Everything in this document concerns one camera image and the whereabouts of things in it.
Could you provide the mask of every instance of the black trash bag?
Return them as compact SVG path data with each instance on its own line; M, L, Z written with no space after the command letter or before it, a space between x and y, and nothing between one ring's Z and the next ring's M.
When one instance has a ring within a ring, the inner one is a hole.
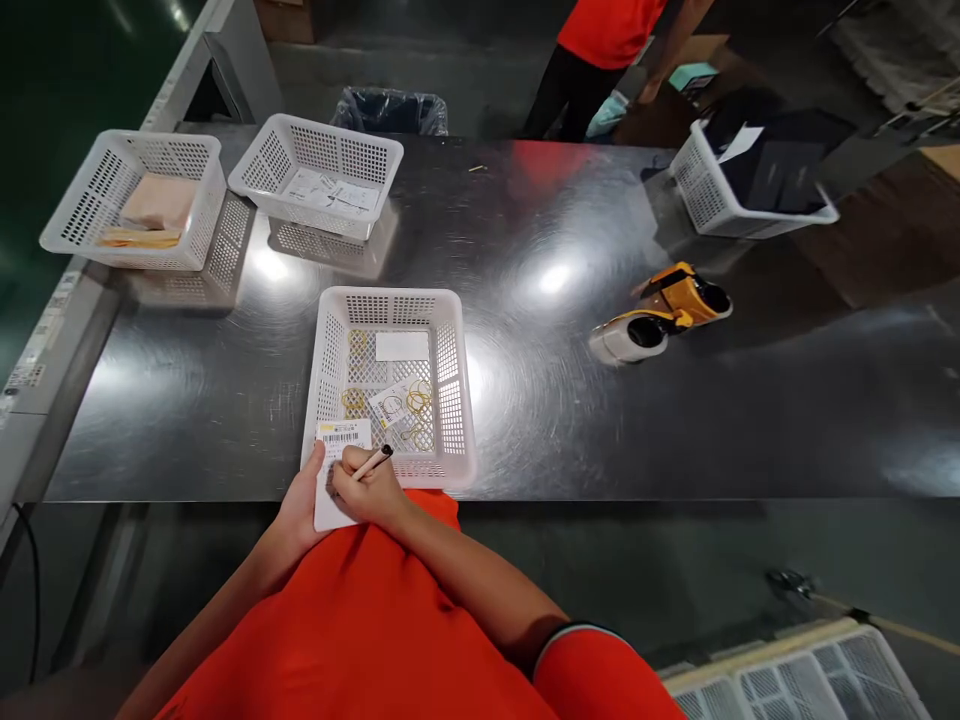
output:
M345 87L330 124L358 132L446 135L447 104L427 93Z

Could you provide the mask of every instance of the clear plastic bag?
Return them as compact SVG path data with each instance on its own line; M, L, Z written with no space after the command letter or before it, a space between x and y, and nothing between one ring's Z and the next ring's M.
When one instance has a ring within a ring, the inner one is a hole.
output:
M603 101L597 114L590 121L587 128L587 137L593 138L611 132L624 115L627 114L627 98L617 90L610 93L610 97Z
M345 87L330 124L358 132L446 135L447 104L428 93Z

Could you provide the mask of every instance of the orange shirt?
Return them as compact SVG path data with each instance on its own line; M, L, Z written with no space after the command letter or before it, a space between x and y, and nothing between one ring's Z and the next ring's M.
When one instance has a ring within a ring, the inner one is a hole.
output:
M653 32L666 0L578 0L557 42L605 70L632 64Z
M457 527L456 503L410 491ZM158 718L684 716L616 635L559 631L531 683L379 528L335 531L258 603Z

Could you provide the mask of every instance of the orange sleeve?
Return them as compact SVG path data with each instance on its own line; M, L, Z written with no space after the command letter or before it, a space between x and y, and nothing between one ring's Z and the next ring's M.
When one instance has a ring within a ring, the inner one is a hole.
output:
M533 686L560 720L685 720L656 673L626 640L595 625L561 628L547 641Z

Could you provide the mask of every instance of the stainless steel table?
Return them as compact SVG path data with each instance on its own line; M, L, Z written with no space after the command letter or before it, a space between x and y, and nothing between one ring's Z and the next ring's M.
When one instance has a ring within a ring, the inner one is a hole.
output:
M227 172L255 134L186 130L220 137ZM788 239L696 236L653 173L668 152L400 139L365 250L228 194L202 275L113 273L122 306L47 501L280 499L332 284L459 293L470 499L960 493L955 286L850 314ZM729 291L733 316L642 365L600 365L590 329L680 259Z

